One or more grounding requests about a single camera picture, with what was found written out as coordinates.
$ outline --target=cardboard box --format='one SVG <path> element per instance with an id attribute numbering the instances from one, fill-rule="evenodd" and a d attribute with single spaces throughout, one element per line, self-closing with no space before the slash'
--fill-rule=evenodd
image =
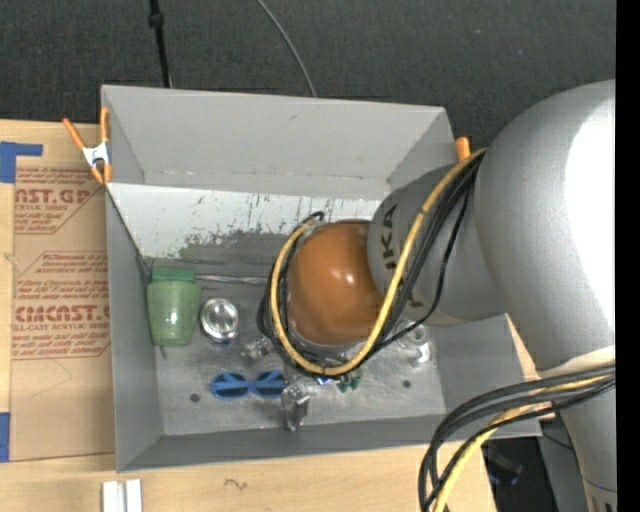
<path id="1" fill-rule="evenodd" d="M 506 317 L 431 329 L 434 360 L 400 347 L 364 367 L 357 392 L 318 388 L 305 426 L 283 427 L 279 402 L 217 400 L 211 379 L 281 365 L 242 357 L 271 265 L 294 226 L 370 219 L 412 179 L 455 162 L 437 107 L 105 86 L 114 180 L 107 237 L 116 461 L 119 470 L 421 444 L 445 414 L 522 380 Z M 239 340 L 186 347 L 151 341 L 145 288 L 154 265 L 195 269 L 211 296 L 236 304 Z M 513 425 L 502 436 L 536 432 Z"/>

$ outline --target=orange clip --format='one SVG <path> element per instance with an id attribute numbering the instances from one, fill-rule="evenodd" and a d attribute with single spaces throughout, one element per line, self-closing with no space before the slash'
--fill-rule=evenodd
<path id="1" fill-rule="evenodd" d="M 100 111 L 100 138 L 101 142 L 95 148 L 86 147 L 82 137 L 78 133 L 78 130 L 73 125 L 73 123 L 67 119 L 66 117 L 62 120 L 62 124 L 65 126 L 69 134 L 71 135 L 71 139 L 78 149 L 82 151 L 85 159 L 88 164 L 91 166 L 91 174 L 96 179 L 98 183 L 104 185 L 105 182 L 111 182 L 112 175 L 112 167 L 109 160 L 109 148 L 107 146 L 109 142 L 109 109 L 107 107 L 102 107 Z M 104 162 L 102 174 L 96 167 L 96 162 L 102 160 Z"/>
<path id="2" fill-rule="evenodd" d="M 456 153 L 458 155 L 458 162 L 462 162 L 471 156 L 471 142 L 469 142 L 467 137 L 458 137 L 456 139 Z"/>

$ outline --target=green plastic cup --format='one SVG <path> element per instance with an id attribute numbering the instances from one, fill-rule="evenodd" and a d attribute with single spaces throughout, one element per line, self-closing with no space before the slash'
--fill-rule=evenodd
<path id="1" fill-rule="evenodd" d="M 200 306 L 195 273 L 154 269 L 147 286 L 147 309 L 151 337 L 156 345 L 177 347 L 191 341 Z"/>

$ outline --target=wooden table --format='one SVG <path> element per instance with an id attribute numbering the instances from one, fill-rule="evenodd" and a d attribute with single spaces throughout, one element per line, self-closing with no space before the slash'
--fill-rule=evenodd
<path id="1" fill-rule="evenodd" d="M 92 131 L 84 128 L 87 143 Z M 0 121 L 0 141 L 47 137 L 55 145 L 65 133 L 58 123 Z M 45 156 L 77 161 L 80 155 L 70 154 L 69 147 L 51 147 Z M 0 412 L 10 409 L 13 190 L 0 183 Z M 446 445 L 443 452 L 451 455 L 456 446 Z M 424 451 L 406 447 L 127 474 L 115 473 L 113 454 L 9 462 L 0 464 L 0 510 L 98 511 L 103 482 L 140 478 L 145 512 L 415 511 Z M 449 506 L 453 512 L 496 510 L 480 453 L 463 472 Z"/>

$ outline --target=black wire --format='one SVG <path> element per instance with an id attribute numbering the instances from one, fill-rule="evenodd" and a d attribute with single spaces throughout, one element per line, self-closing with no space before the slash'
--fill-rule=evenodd
<path id="1" fill-rule="evenodd" d="M 424 266 L 427 256 L 431 252 L 431 248 L 435 242 L 437 235 L 440 232 L 440 229 L 442 228 L 442 225 L 444 224 L 445 220 L 451 213 L 452 209 L 458 203 L 461 195 L 463 193 L 466 193 L 463 208 L 456 221 L 456 228 L 454 228 L 454 231 L 452 231 L 451 236 L 449 238 L 449 244 L 447 248 L 449 255 L 444 256 L 443 262 L 441 263 L 441 269 L 442 269 L 442 265 L 446 266 L 446 264 L 448 263 L 449 257 L 451 255 L 451 251 L 453 250 L 453 243 L 455 242 L 455 239 L 458 234 L 458 230 L 460 229 L 460 224 L 462 223 L 462 219 L 464 218 L 464 213 L 466 211 L 466 205 L 468 203 L 469 193 L 473 187 L 474 177 L 475 177 L 476 171 L 480 167 L 480 163 L 482 161 L 483 156 L 484 154 L 480 155 L 478 158 L 471 161 L 469 165 L 462 171 L 461 175 L 458 176 L 457 179 L 454 180 L 454 182 L 450 184 L 449 187 L 447 187 L 447 189 L 445 190 L 444 195 L 440 200 L 440 207 L 437 209 L 434 217 L 432 218 L 432 221 L 429 224 L 427 233 L 425 234 L 424 238 L 422 239 L 422 242 L 420 243 L 420 247 L 418 248 L 416 257 L 413 263 L 411 264 L 411 268 L 407 272 L 407 276 L 406 276 L 406 279 L 404 280 L 404 284 L 402 285 L 402 288 L 398 293 L 398 297 L 396 298 L 396 302 L 391 311 L 391 315 L 389 316 L 389 319 L 387 320 L 387 323 L 385 325 L 385 329 L 383 330 L 383 336 L 386 337 L 393 330 L 398 320 L 400 319 L 400 316 L 404 311 L 404 307 L 406 306 L 406 303 L 409 300 L 409 296 L 413 291 L 413 288 L 418 280 L 420 272 L 422 272 L 422 267 Z M 439 302 L 439 300 L 440 300 L 439 296 L 434 298 L 433 302 L 435 303 L 435 307 L 432 304 L 431 310 L 433 311 L 429 312 L 429 316 L 431 316 L 431 314 L 433 314 L 433 312 L 435 311 L 437 307 L 437 302 Z M 415 326 L 412 326 L 411 330 L 415 329 L 418 325 L 420 324 L 416 324 Z"/>
<path id="2" fill-rule="evenodd" d="M 524 413 L 524 414 L 520 414 L 514 418 L 509 418 L 509 419 L 505 419 L 499 422 L 496 422 L 492 425 L 487 425 L 486 427 L 482 428 L 481 430 L 479 430 L 478 432 L 476 432 L 473 436 L 471 436 L 470 438 L 468 438 L 465 443 L 456 451 L 456 453 L 454 454 L 454 456 L 451 458 L 451 460 L 449 461 L 449 464 L 447 465 L 446 469 L 443 471 L 441 478 L 437 481 L 436 485 L 434 485 L 434 488 L 431 491 L 431 494 L 429 495 L 429 497 L 426 497 L 424 493 L 421 493 L 420 491 L 420 484 L 422 483 L 422 487 L 426 489 L 425 483 L 423 480 L 419 481 L 419 500 L 420 500 L 420 506 L 422 507 L 422 511 L 423 512 L 427 512 L 429 510 L 429 507 L 433 504 L 433 502 L 437 499 L 437 497 L 439 496 L 440 492 L 442 491 L 442 488 L 444 486 L 444 483 L 447 481 L 447 479 L 449 478 L 449 476 L 451 475 L 451 472 L 453 471 L 453 468 L 455 467 L 455 465 L 457 464 L 457 462 L 460 460 L 460 457 L 462 456 L 462 454 L 466 451 L 466 449 L 471 445 L 471 443 L 473 443 L 478 437 L 480 437 L 481 435 L 503 427 L 505 425 L 510 425 L 512 423 L 516 423 L 516 422 L 520 422 L 520 421 L 524 421 L 527 419 L 532 419 L 532 418 L 538 418 L 540 416 L 543 416 L 545 414 L 549 414 L 551 412 L 557 412 L 563 409 L 567 409 L 569 407 L 573 407 L 575 405 L 578 405 L 580 403 L 583 403 L 587 400 L 590 400 L 602 393 L 605 393 L 607 391 L 609 391 L 610 389 L 612 389 L 613 387 L 615 387 L 615 377 L 613 379 L 613 382 L 605 382 L 604 384 L 601 384 L 599 386 L 597 386 L 595 389 L 590 390 L 588 392 L 584 392 L 581 393 L 579 396 L 566 400 L 565 402 L 559 403 L 559 404 L 553 404 L 549 407 L 544 407 L 542 409 L 539 409 L 537 411 L 533 411 L 533 412 L 529 412 L 529 413 Z"/>
<path id="3" fill-rule="evenodd" d="M 169 60 L 167 59 L 167 49 L 164 44 L 164 14 L 160 11 L 159 0 L 149 0 L 151 5 L 151 14 L 149 14 L 149 27 L 155 30 L 156 43 L 158 46 L 158 54 L 160 56 L 160 68 L 162 69 L 162 83 L 165 88 L 170 89 L 171 75 L 169 74 Z"/>
<path id="4" fill-rule="evenodd" d="M 442 295 L 442 290 L 444 288 L 444 278 L 445 278 L 445 274 L 446 274 L 446 269 L 447 269 L 447 265 L 449 263 L 449 259 L 451 257 L 451 254 L 453 252 L 453 247 L 455 245 L 455 241 L 457 239 L 457 235 L 458 232 L 460 230 L 460 227 L 462 225 L 462 221 L 464 219 L 464 215 L 466 213 L 467 210 L 467 206 L 468 206 L 468 201 L 469 201 L 469 196 L 470 196 L 470 192 L 473 188 L 473 183 L 475 180 L 475 174 L 476 171 L 478 170 L 479 166 L 480 166 L 480 162 L 482 161 L 482 157 L 483 155 L 479 156 L 478 158 L 474 159 L 473 161 L 471 161 L 469 163 L 469 165 L 461 172 L 461 174 L 449 185 L 449 187 L 447 187 L 447 189 L 444 191 L 443 193 L 443 197 L 440 199 L 440 206 L 437 208 L 435 214 L 433 215 L 433 217 L 431 218 L 431 222 L 429 223 L 429 226 L 427 227 L 427 231 L 425 233 L 425 236 L 423 237 L 420 247 L 418 248 L 418 251 L 416 253 L 416 257 L 411 265 L 411 268 L 409 269 L 406 279 L 404 280 L 404 284 L 402 285 L 402 288 L 398 294 L 398 297 L 396 298 L 395 304 L 392 308 L 391 314 L 389 316 L 389 318 L 387 319 L 387 321 L 385 322 L 385 326 L 383 327 L 380 336 L 378 338 L 378 340 L 376 340 L 376 343 L 374 344 L 374 347 L 372 348 L 372 350 L 362 359 L 362 361 L 360 361 L 360 363 L 358 363 L 354 368 L 352 368 L 349 371 L 353 371 L 356 370 L 357 368 L 359 368 L 360 366 L 362 366 L 365 362 L 367 362 L 371 357 L 373 357 L 375 354 L 377 354 L 378 352 L 380 352 L 381 350 L 383 350 L 384 348 L 386 348 L 387 346 L 389 346 L 391 343 L 393 343 L 394 341 L 396 341 L 397 339 L 399 339 L 401 336 L 404 336 L 405 334 L 407 334 L 408 332 L 411 332 L 413 329 L 415 329 L 416 327 L 418 327 L 418 325 L 421 325 L 424 321 L 426 321 L 435 311 L 435 309 L 438 306 L 438 303 L 440 301 L 440 297 Z M 438 284 L 436 286 L 436 294 L 433 300 L 433 304 L 431 305 L 431 308 L 429 310 L 429 312 L 427 313 L 427 315 L 425 315 L 423 318 L 421 318 L 420 320 L 418 320 L 417 322 L 414 322 L 413 324 L 411 324 L 409 327 L 405 328 L 401 333 L 398 333 L 394 336 L 392 336 L 389 339 L 385 339 L 386 336 L 388 336 L 388 334 L 390 332 L 393 331 L 393 328 L 395 327 L 395 325 L 397 324 L 399 318 L 402 315 L 402 311 L 404 310 L 404 307 L 409 299 L 409 296 L 411 294 L 411 291 L 413 289 L 413 286 L 415 285 L 415 282 L 417 281 L 417 278 L 422 270 L 422 266 L 424 265 L 424 262 L 433 246 L 433 243 L 435 242 L 435 239 L 438 235 L 438 233 L 440 232 L 440 229 L 442 228 L 442 225 L 444 224 L 445 220 L 447 219 L 447 217 L 449 216 L 449 214 L 451 213 L 451 211 L 453 210 L 453 208 L 455 207 L 455 205 L 458 203 L 458 201 L 460 200 L 460 197 L 462 196 L 462 194 L 465 194 L 464 197 L 464 202 L 462 205 L 462 208 L 460 209 L 460 212 L 458 214 L 458 217 L 456 219 L 456 222 L 454 224 L 454 227 L 451 231 L 451 235 L 449 237 L 449 241 L 447 243 L 447 248 L 445 250 L 445 254 L 443 255 L 443 260 L 440 264 L 440 275 L 438 278 Z M 291 250 L 289 253 L 289 257 L 287 258 L 287 263 L 285 263 L 285 265 L 283 266 L 283 269 L 281 271 L 281 280 L 278 283 L 278 286 L 286 286 L 286 269 L 288 269 L 288 265 L 290 262 L 291 257 L 293 256 L 294 251 Z M 281 315 L 282 314 L 286 314 L 283 310 L 283 300 L 282 300 L 282 295 L 281 295 L 281 291 L 279 291 L 278 297 L 279 297 L 279 304 L 281 305 Z M 265 301 L 265 304 L 269 304 L 268 299 L 263 299 Z M 267 332 L 263 331 L 263 334 L 267 335 L 275 345 L 280 344 L 280 341 L 277 339 L 277 336 L 275 336 L 275 334 L 273 334 L 273 332 L 271 332 L 271 334 L 267 334 Z M 285 356 L 286 360 L 296 369 L 298 369 L 299 371 L 302 371 L 302 373 L 305 373 L 307 375 L 313 376 L 314 374 L 303 370 L 300 365 L 298 365 L 297 363 L 295 363 L 289 356 L 288 354 Z M 326 361 L 323 361 L 321 357 L 314 357 L 314 359 L 318 360 L 319 359 L 319 364 L 323 365 L 323 366 L 328 366 Z"/>
<path id="5" fill-rule="evenodd" d="M 302 71 L 302 74 L 304 75 L 304 79 L 307 82 L 307 87 L 309 87 L 309 92 L 311 93 L 311 96 L 313 96 L 314 98 L 317 98 L 318 93 L 316 92 L 316 88 L 313 86 L 313 82 L 311 81 L 311 77 L 309 76 L 309 72 L 307 71 L 307 68 L 305 67 L 304 62 L 302 61 L 302 57 L 300 57 L 300 55 L 298 54 L 296 47 L 293 45 L 293 42 L 287 35 L 286 31 L 284 30 L 280 22 L 278 21 L 278 18 L 276 18 L 275 15 L 271 12 L 271 10 L 267 6 L 267 4 L 264 2 L 264 0 L 256 0 L 256 2 L 262 8 L 262 10 L 266 13 L 266 15 L 269 16 L 273 24 L 278 29 L 278 32 L 280 32 L 282 39 L 284 39 L 284 42 L 287 43 L 287 46 L 289 47 L 289 50 L 291 50 L 291 54 L 293 55 L 293 58 L 296 60 L 298 67 L 300 68 L 300 71 Z"/>
<path id="6" fill-rule="evenodd" d="M 464 197 L 464 202 L 462 203 L 462 208 L 460 209 L 460 213 L 458 214 L 458 218 L 456 219 L 455 225 L 453 226 L 453 230 L 451 231 L 451 236 L 449 237 L 449 242 L 447 243 L 447 248 L 445 250 L 445 253 L 443 255 L 442 258 L 442 262 L 440 263 L 440 273 L 438 275 L 438 283 L 436 285 L 436 292 L 435 295 L 433 297 L 433 301 L 431 304 L 431 307 L 429 308 L 429 311 L 419 320 L 413 322 L 411 325 L 409 325 L 408 327 L 406 327 L 405 329 L 403 329 L 402 331 L 394 334 L 391 338 L 386 339 L 380 346 L 380 349 L 378 349 L 377 351 L 381 350 L 382 348 L 388 346 L 389 344 L 393 343 L 394 341 L 402 338 L 403 336 L 407 335 L 408 333 L 410 333 L 411 331 L 413 331 L 414 329 L 416 329 L 419 325 L 422 325 L 424 322 L 426 322 L 431 315 L 435 312 L 436 308 L 438 307 L 438 304 L 440 303 L 440 298 L 442 297 L 442 290 L 444 289 L 444 278 L 447 272 L 447 266 L 449 265 L 449 259 L 451 258 L 451 254 L 453 253 L 453 247 L 455 246 L 455 242 L 458 238 L 458 232 L 460 231 L 460 226 L 462 226 L 462 221 L 464 219 L 465 213 L 467 211 L 467 206 L 469 204 L 469 196 L 471 194 L 471 189 L 472 189 L 472 185 L 473 185 L 473 179 L 471 179 L 471 181 L 468 184 L 468 188 L 466 190 L 466 194 Z M 422 265 L 424 264 L 424 260 L 426 259 L 427 253 L 429 251 L 425 251 L 424 252 L 424 256 L 422 254 L 419 254 L 417 259 L 416 259 L 416 263 L 414 265 L 412 265 L 411 271 L 413 271 L 414 268 L 419 268 L 422 267 Z M 419 272 L 416 272 L 416 277 L 414 278 L 413 275 L 411 275 L 410 277 L 407 278 L 407 282 L 405 283 L 405 286 L 403 287 L 402 293 L 403 295 L 406 295 L 406 298 L 409 297 L 409 294 L 411 293 L 411 290 L 413 289 L 413 286 L 415 285 L 415 281 L 417 280 L 417 275 L 419 274 Z M 398 317 L 401 314 L 401 309 L 400 308 L 404 308 L 404 305 L 406 304 L 406 299 L 403 296 L 398 297 L 398 305 L 396 306 L 397 310 L 399 310 L 398 313 Z M 397 319 L 395 319 L 393 321 L 393 327 L 395 327 L 395 324 L 397 324 Z"/>
<path id="7" fill-rule="evenodd" d="M 508 409 L 513 406 L 530 405 L 539 402 L 539 400 L 536 399 L 536 397 L 539 395 L 525 395 L 521 397 L 523 399 L 522 401 L 512 403 L 511 406 L 506 406 L 504 402 L 505 398 L 510 399 L 510 397 L 514 397 L 518 394 L 538 391 L 551 386 L 569 384 L 578 380 L 610 376 L 614 375 L 614 372 L 615 365 L 608 365 L 601 368 L 592 368 L 574 372 L 571 374 L 547 377 L 545 379 L 540 379 L 537 381 L 514 384 L 511 386 L 489 391 L 488 393 L 484 393 L 471 400 L 468 400 L 467 402 L 456 407 L 451 413 L 447 415 L 447 417 L 440 423 L 440 425 L 438 425 L 438 428 L 434 432 L 431 438 L 431 442 L 429 443 L 429 447 L 423 459 L 423 463 L 430 463 L 429 465 L 431 466 L 431 477 L 434 481 L 437 480 L 438 472 L 437 466 L 435 464 L 436 457 L 434 454 L 437 452 L 440 445 L 444 443 L 444 440 L 450 435 L 451 432 L 459 430 L 474 421 L 477 421 L 489 414 L 493 414 L 494 412 L 499 412 L 500 410 Z M 480 406 L 482 406 L 482 408 L 475 411 L 473 410 Z M 420 468 L 421 483 L 425 483 L 426 480 L 426 467 L 427 466 L 423 465 Z"/>

